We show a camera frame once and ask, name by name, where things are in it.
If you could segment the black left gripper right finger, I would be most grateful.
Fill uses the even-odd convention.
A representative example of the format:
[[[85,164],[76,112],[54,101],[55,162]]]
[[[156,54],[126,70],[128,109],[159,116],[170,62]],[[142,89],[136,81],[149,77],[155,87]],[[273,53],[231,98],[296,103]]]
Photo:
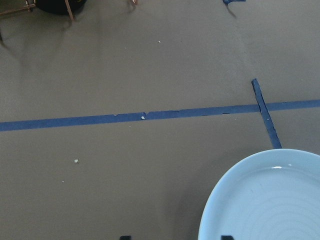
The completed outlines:
[[[232,235],[222,235],[220,237],[221,240],[234,240]]]

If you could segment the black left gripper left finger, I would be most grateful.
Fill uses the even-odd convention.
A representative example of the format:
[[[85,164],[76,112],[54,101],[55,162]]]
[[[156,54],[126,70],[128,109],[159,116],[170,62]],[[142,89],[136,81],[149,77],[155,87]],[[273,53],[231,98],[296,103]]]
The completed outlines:
[[[119,238],[119,240],[131,240],[131,236],[130,235],[123,235]]]

